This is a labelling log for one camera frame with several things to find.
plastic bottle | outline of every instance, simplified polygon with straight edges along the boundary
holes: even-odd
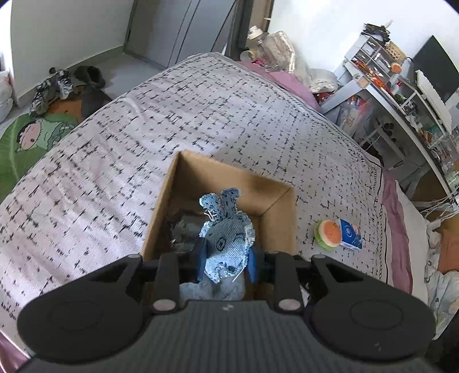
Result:
[[[265,67],[270,67],[276,64],[272,53],[269,49],[263,47],[263,41],[269,34],[263,32],[259,27],[252,26],[247,34],[247,47],[253,52],[257,58],[261,59]]]

pink bedsheet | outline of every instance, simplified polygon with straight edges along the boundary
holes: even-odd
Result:
[[[28,357],[0,332],[0,372],[13,373],[27,360]]]
[[[382,204],[387,211],[387,223],[392,237],[392,281],[394,287],[411,294],[413,292],[413,275],[409,258],[409,239],[406,232],[403,207],[397,196],[395,179],[383,169],[384,190]]]
[[[304,103],[320,113],[320,106],[309,88],[306,87],[303,83],[299,82],[293,74],[289,74],[286,71],[274,71],[272,73],[267,73],[263,67],[257,65],[256,63],[249,61],[239,61],[239,63],[263,76],[264,78],[273,81],[280,87],[284,88],[286,91],[298,96],[303,100]]]

pillow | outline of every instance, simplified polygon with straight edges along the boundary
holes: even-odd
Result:
[[[442,231],[442,248],[437,271],[443,274],[449,271],[459,271],[459,235],[447,229]]]

sneaker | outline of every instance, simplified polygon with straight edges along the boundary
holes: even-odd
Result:
[[[30,113],[33,116],[44,114],[48,110],[49,101],[56,93],[50,79],[46,79],[44,82],[37,85],[36,89],[34,99],[32,100],[32,106],[30,107]]]
[[[58,70],[56,75],[56,86],[59,90],[61,100],[66,100],[71,94],[77,94],[77,89],[70,79],[70,72],[67,70]]]

blue and white carton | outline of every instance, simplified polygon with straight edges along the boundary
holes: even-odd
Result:
[[[341,229],[341,245],[350,250],[362,250],[362,238],[357,226],[343,219],[336,222]]]

